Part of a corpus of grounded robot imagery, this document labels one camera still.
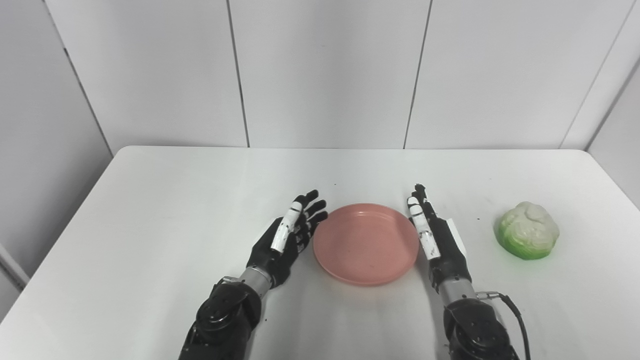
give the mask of robotic hand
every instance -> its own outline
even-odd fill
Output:
[[[465,248],[451,220],[439,218],[427,201],[424,186],[417,184],[407,199],[415,225],[429,262],[429,280],[444,303],[444,329],[452,360],[518,359],[507,331],[495,316],[491,305],[481,300],[500,297],[514,311],[529,346],[520,312],[509,297],[490,291],[476,293],[471,285]]]
[[[262,297],[289,278],[291,265],[327,218],[324,200],[311,204],[317,198],[317,190],[298,196],[253,246],[240,278],[223,277],[213,287],[187,333],[179,360],[244,358],[260,320]]]

